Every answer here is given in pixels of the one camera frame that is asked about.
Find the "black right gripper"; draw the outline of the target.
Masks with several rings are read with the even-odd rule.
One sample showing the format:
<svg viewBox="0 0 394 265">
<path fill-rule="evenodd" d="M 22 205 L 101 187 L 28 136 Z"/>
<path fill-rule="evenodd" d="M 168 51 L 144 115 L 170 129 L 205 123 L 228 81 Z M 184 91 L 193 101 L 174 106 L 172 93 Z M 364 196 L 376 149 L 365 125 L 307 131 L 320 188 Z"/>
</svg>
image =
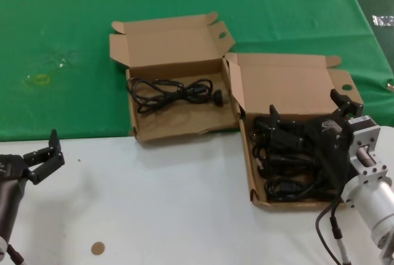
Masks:
<svg viewBox="0 0 394 265">
<path fill-rule="evenodd" d="M 303 136 L 305 150 L 311 154 L 325 172 L 330 184 L 339 197 L 343 198 L 344 187 L 350 177 L 350 124 L 348 117 L 360 117 L 363 104 L 353 101 L 348 95 L 336 89 L 330 92 L 331 100 L 337 106 L 332 114 L 312 117 L 304 121 Z M 301 151 L 302 136 L 296 134 L 296 123 L 282 122 L 274 105 L 270 105 L 270 143 L 272 146 Z"/>
</svg>

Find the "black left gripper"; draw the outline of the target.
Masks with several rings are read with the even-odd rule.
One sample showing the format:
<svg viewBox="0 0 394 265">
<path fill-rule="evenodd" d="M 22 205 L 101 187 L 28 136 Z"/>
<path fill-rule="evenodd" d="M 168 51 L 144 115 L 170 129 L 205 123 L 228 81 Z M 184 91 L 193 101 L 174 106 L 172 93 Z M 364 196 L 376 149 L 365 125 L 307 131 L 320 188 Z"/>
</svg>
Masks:
<svg viewBox="0 0 394 265">
<path fill-rule="evenodd" d="M 22 156 L 1 154 L 1 192 L 24 192 L 28 180 L 39 184 L 65 164 L 57 131 L 50 134 L 48 146 Z M 34 170 L 29 167 L 38 165 Z"/>
</svg>

